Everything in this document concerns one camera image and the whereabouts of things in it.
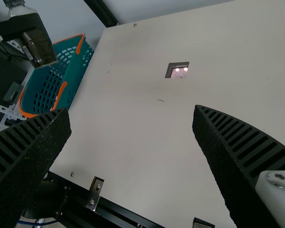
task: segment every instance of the teal basket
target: teal basket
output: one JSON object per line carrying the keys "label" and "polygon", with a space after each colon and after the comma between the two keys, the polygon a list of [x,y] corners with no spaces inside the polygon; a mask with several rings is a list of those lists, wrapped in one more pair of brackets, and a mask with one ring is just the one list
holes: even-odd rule
{"label": "teal basket", "polygon": [[19,109],[27,118],[69,109],[94,53],[84,34],[62,40],[53,48],[58,62],[35,69],[20,96]]}

